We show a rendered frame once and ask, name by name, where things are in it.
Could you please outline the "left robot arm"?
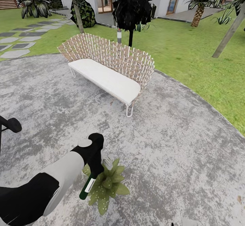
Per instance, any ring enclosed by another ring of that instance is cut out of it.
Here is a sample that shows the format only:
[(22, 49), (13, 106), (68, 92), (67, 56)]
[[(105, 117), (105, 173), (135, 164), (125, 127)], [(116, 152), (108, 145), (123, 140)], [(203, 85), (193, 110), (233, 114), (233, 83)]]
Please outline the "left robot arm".
[(65, 156), (42, 169), (30, 181), (0, 196), (0, 226), (32, 226), (57, 207), (84, 166), (97, 177), (113, 162), (101, 156), (103, 136), (93, 133)]

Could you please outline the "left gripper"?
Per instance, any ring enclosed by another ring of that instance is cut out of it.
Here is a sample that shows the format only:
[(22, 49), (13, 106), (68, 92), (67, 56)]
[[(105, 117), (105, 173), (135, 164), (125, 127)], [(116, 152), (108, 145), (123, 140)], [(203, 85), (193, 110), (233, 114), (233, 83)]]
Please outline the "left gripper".
[(87, 165), (90, 166), (90, 170), (94, 173), (95, 177), (104, 172), (104, 167), (101, 164), (101, 156), (98, 159), (90, 159)]

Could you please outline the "insectifuge atomizer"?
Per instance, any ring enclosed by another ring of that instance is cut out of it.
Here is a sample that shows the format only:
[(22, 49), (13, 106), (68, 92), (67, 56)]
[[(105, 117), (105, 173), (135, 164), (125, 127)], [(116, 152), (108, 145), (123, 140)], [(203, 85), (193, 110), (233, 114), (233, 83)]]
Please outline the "insectifuge atomizer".
[(86, 199), (86, 197), (90, 193), (90, 191), (91, 191), (96, 179), (97, 179), (97, 177), (95, 178), (94, 173), (92, 172), (91, 176), (86, 181), (86, 184), (84, 185), (84, 187), (83, 187), (83, 189), (82, 189), (82, 191), (81, 191), (81, 193), (79, 195), (80, 199), (82, 199), (82, 200)]

